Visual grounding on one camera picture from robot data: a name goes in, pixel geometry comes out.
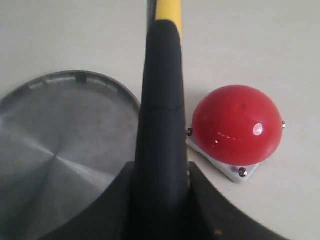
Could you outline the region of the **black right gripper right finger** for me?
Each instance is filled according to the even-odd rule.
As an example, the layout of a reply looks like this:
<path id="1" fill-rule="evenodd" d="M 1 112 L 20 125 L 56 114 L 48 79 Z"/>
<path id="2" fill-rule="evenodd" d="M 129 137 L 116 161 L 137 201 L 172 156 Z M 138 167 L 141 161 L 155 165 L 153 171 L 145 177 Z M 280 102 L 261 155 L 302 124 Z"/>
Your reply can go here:
<path id="1" fill-rule="evenodd" d="M 283 240 L 230 203 L 194 162 L 189 163 L 193 240 Z"/>

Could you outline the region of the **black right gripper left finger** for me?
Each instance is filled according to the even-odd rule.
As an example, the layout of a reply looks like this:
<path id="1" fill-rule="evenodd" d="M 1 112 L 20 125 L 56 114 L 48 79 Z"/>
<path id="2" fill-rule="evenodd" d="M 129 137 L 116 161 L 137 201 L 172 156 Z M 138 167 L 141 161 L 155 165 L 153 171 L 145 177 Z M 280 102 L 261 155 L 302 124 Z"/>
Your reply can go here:
<path id="1" fill-rule="evenodd" d="M 134 163 L 124 165 L 111 185 L 89 207 L 42 240 L 127 240 L 130 181 Z"/>

